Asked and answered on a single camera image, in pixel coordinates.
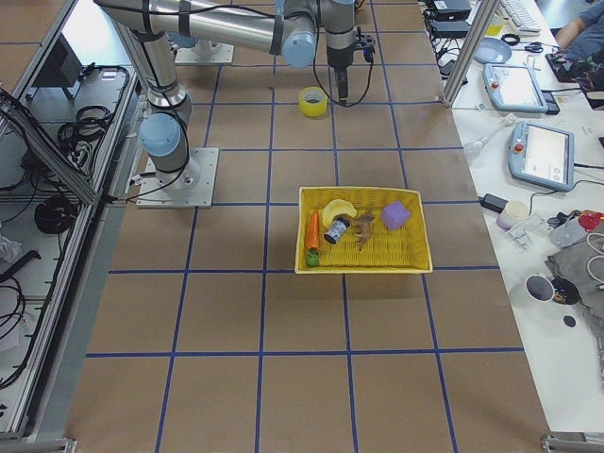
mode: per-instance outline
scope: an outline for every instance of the white cup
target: white cup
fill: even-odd
[[[524,278],[510,291],[510,302],[516,308],[536,308],[543,304],[554,304],[556,290],[544,276],[533,274]]]
[[[519,201],[509,201],[497,217],[497,225],[508,230],[529,217],[529,208]]]

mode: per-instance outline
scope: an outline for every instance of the metal frame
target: metal frame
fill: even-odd
[[[455,98],[460,92],[461,85],[463,84],[463,78],[468,72],[472,58],[474,57],[474,54],[476,54],[478,46],[484,38],[484,34],[487,31],[489,23],[493,19],[493,15],[498,6],[499,0],[482,0],[480,2],[476,16],[470,27],[470,32],[463,42],[457,62],[453,67],[451,76],[446,82],[445,91],[443,92],[443,105],[445,105],[445,107],[453,107]]]

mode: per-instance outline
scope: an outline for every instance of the touchscreen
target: touchscreen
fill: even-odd
[[[495,67],[499,81],[499,94],[504,104],[514,106],[540,106],[539,97],[526,68]]]
[[[568,136],[536,126],[527,126],[527,130],[522,173],[565,184]]]

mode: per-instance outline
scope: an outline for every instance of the black device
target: black device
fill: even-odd
[[[556,98],[552,92],[542,92],[544,94],[545,103],[547,104],[546,115],[557,115],[560,113],[560,106],[556,102]]]
[[[427,0],[426,6],[425,17],[434,21],[464,21],[472,11],[467,0]]]
[[[430,23],[431,35],[434,38],[465,38],[468,34],[470,25],[465,21],[441,22],[432,21]]]
[[[498,196],[494,196],[490,193],[486,193],[484,196],[480,196],[478,198],[480,205],[487,209],[500,214],[503,212],[504,208],[508,204],[508,200],[504,200],[503,198],[499,198]]]
[[[441,71],[441,79],[442,80],[448,80],[449,79],[449,77],[451,76],[451,72],[453,72],[453,68],[455,67],[455,62],[456,61],[457,61],[456,59],[450,59],[443,66],[439,66],[439,70]],[[463,82],[461,84],[465,85],[466,83],[468,83],[468,77],[464,77],[463,78]]]

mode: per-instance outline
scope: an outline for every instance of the tin can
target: tin can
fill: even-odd
[[[331,228],[323,235],[323,237],[328,243],[338,243],[348,227],[350,227],[350,222],[343,217],[336,217],[331,223]]]

